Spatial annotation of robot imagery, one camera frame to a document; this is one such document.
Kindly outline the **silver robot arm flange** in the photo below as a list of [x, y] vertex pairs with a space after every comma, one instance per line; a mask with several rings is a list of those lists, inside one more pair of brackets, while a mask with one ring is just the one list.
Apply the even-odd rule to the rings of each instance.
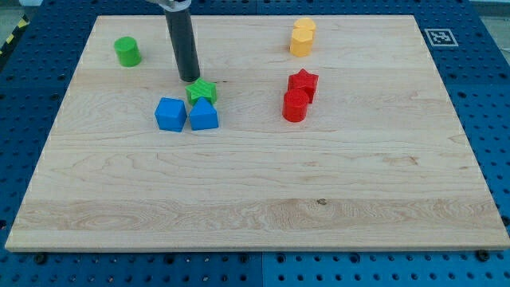
[[154, 3], [169, 12], [179, 12], [188, 9], [191, 5], [191, 0], [146, 0], [147, 2]]

